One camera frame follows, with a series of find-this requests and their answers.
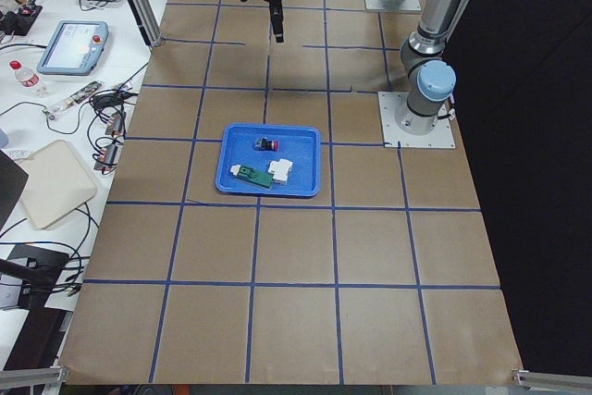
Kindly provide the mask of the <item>red emergency stop button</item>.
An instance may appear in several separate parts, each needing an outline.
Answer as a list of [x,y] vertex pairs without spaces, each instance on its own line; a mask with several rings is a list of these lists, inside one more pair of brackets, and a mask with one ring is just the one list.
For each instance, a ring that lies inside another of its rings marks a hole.
[[258,138],[255,140],[253,146],[257,151],[277,152],[279,149],[279,141],[276,139]]

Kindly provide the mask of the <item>blue plastic tray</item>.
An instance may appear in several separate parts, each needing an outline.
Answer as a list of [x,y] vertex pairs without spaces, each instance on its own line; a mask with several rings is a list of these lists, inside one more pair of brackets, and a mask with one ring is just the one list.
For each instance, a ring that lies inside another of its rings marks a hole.
[[[258,138],[279,141],[277,152],[257,151]],[[250,166],[267,172],[271,161],[280,158],[293,162],[288,183],[272,183],[269,189],[235,179],[230,173],[233,165]],[[321,133],[313,127],[234,123],[223,133],[215,184],[223,193],[260,194],[311,198],[322,183]]]

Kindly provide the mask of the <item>white circuit breaker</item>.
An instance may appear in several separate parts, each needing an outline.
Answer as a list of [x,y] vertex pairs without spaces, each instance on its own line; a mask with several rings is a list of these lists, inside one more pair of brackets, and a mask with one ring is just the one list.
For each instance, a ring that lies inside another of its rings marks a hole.
[[274,183],[285,185],[288,183],[292,168],[292,161],[280,158],[279,160],[271,161],[269,163],[267,173],[272,176],[272,181]]

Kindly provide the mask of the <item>green terminal block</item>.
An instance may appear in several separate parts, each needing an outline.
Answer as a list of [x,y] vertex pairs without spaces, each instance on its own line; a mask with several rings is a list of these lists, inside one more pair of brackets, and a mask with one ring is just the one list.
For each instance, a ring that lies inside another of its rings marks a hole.
[[229,171],[235,179],[257,187],[269,189],[273,183],[272,174],[250,166],[233,165]]

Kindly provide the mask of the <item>near teach pendant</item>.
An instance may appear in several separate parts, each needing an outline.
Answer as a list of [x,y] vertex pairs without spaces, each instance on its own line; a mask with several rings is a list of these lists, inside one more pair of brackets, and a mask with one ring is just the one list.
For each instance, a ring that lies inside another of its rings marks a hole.
[[98,63],[109,37],[104,21],[61,20],[37,65],[46,75],[86,76]]

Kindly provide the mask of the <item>plastic water bottle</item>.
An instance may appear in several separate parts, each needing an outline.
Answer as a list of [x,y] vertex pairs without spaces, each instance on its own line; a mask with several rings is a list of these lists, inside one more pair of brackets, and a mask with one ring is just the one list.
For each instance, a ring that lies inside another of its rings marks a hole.
[[15,79],[27,93],[36,97],[45,97],[48,94],[47,87],[36,71],[23,66],[18,60],[10,61],[9,66],[14,72]]

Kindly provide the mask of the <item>black monitor stand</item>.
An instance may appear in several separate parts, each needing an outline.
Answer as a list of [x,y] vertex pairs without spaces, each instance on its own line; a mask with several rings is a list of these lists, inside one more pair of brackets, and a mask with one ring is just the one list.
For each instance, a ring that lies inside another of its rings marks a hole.
[[18,243],[1,260],[1,309],[30,310],[44,307],[67,253]]

